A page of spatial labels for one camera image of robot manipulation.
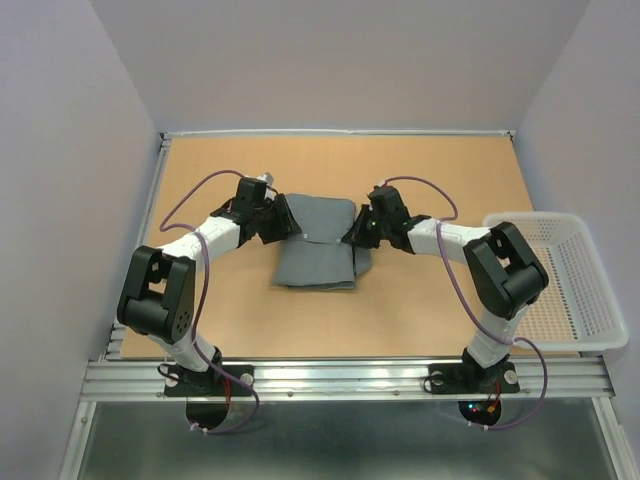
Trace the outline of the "grey long sleeve shirt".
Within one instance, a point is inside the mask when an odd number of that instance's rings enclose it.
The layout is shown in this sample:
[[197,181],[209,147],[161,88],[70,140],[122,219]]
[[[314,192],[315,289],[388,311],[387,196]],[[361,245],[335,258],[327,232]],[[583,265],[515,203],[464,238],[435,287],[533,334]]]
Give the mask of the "grey long sleeve shirt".
[[349,199],[286,196],[301,232],[281,243],[272,284],[297,290],[351,290],[372,268],[368,249],[344,243],[356,217]]

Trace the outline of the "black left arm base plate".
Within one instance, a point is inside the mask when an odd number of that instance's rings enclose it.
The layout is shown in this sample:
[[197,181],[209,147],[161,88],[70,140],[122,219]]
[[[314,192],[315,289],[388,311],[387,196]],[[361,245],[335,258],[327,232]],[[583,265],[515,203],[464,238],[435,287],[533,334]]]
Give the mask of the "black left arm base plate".
[[[223,365],[223,369],[234,377],[254,376],[254,366],[248,364]],[[161,363],[157,373],[165,380],[164,395],[170,398],[222,397],[225,394],[223,380],[215,372],[194,372],[176,364]],[[231,397],[250,397],[245,388],[231,382]]]

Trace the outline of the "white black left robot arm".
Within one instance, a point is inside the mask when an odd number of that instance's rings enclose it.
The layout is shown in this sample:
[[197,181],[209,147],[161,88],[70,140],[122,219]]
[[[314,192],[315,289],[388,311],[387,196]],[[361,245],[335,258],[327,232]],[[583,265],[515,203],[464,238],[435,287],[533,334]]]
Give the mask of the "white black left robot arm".
[[199,393],[215,392],[224,376],[221,352],[196,332],[203,304],[195,302],[196,274],[210,274],[210,264],[254,236],[264,244],[301,232],[286,196],[261,200],[237,195],[198,227],[183,224],[187,233],[154,248],[140,246],[132,254],[118,302],[118,322],[146,336],[174,359],[174,382],[188,379]]

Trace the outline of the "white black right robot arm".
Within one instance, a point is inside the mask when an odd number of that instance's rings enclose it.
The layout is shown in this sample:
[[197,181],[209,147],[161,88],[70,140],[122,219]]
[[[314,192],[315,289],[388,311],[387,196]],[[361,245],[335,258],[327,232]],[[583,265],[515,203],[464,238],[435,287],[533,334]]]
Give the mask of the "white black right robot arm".
[[344,243],[365,249],[377,248],[383,240],[409,254],[440,257],[476,327],[461,362],[429,374],[431,391],[482,390],[495,382],[509,358],[515,330],[549,284],[545,268],[518,228],[509,222],[466,227],[411,216],[404,207],[388,212],[363,205],[342,237]]

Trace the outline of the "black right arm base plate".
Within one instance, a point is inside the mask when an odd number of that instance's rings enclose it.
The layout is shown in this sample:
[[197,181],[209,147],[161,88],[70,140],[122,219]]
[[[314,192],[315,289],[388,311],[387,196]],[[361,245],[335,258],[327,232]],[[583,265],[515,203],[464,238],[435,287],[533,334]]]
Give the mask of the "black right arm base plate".
[[428,367],[423,389],[434,395],[475,395],[520,392],[514,364],[480,369],[463,363],[435,363]]

